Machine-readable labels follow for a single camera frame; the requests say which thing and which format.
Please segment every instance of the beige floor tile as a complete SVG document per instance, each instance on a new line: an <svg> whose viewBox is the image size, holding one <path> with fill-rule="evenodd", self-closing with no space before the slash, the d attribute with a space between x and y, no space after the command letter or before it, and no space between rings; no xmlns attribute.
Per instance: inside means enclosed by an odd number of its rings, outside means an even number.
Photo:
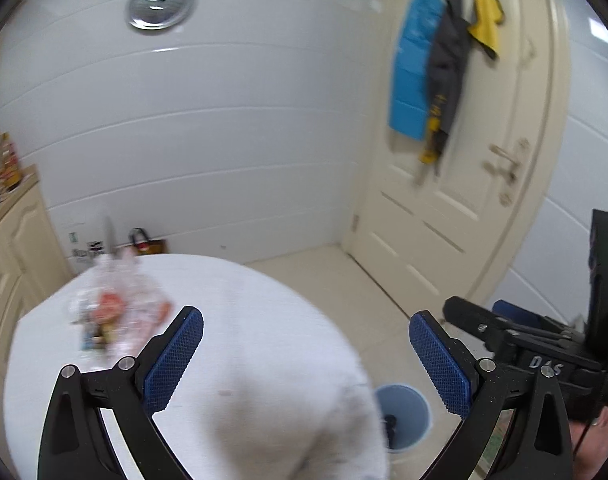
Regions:
<svg viewBox="0 0 608 480"><path fill-rule="evenodd" d="M408 341L406 328L387 341L362 352L361 356L373 386L408 384L420 390L431 407L433 428L424 440L409 452L390 456L392 479L417 480L444 448L460 423L460 418L444 408L431 378Z"/></svg>
<svg viewBox="0 0 608 480"><path fill-rule="evenodd" d="M338 246L325 246L249 265L289 286L321 309L358 350L408 325L386 294Z"/></svg>

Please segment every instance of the plastic bag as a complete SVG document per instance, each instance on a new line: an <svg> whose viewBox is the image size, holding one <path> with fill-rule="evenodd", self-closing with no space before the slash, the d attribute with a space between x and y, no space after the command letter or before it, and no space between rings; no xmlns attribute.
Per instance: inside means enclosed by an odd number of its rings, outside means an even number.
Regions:
<svg viewBox="0 0 608 480"><path fill-rule="evenodd" d="M81 325L82 360L91 368L111 367L142 350L171 304L151 277L138 272L132 250L120 258L98 256L92 272L92 284L78 291L70 312Z"/></svg>

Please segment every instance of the trash bin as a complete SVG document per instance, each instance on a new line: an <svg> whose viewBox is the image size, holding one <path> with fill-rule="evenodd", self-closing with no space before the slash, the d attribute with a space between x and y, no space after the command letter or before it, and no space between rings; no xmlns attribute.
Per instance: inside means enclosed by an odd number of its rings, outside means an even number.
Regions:
<svg viewBox="0 0 608 480"><path fill-rule="evenodd" d="M431 409L420 391L406 384L385 384L375 390L375 396L382 411L382 424L387 416L394 421L389 452L405 452L428 434L433 425Z"/></svg>

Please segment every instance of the metal screw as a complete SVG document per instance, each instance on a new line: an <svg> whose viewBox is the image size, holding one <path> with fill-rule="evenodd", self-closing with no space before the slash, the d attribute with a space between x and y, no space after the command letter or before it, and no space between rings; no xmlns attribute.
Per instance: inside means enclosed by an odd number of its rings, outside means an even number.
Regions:
<svg viewBox="0 0 608 480"><path fill-rule="evenodd" d="M75 367L73 365L66 365L62 368L62 377L68 379L75 373Z"/></svg>
<svg viewBox="0 0 608 480"><path fill-rule="evenodd" d="M542 372L542 375L544 377L548 377L549 379L551 377L555 377L555 372L553 371L553 368L548 365L544 365L542 368L540 368L540 372Z"/></svg>
<svg viewBox="0 0 608 480"><path fill-rule="evenodd" d="M492 372L495 370L495 362L491 359L480 359L479 367L485 372Z"/></svg>
<svg viewBox="0 0 608 480"><path fill-rule="evenodd" d="M120 361L117 363L120 370L130 370L131 368L133 368L134 364L135 359L130 356L121 358Z"/></svg>

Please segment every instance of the yellow towel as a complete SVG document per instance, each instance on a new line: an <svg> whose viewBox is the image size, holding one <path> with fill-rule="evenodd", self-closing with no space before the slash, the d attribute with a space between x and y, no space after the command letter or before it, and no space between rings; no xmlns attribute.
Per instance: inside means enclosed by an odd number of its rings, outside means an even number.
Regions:
<svg viewBox="0 0 608 480"><path fill-rule="evenodd" d="M468 33L479 42L491 59L497 59L497 25L504 21L502 4L499 0L475 0L475 11L478 21L468 28Z"/></svg>

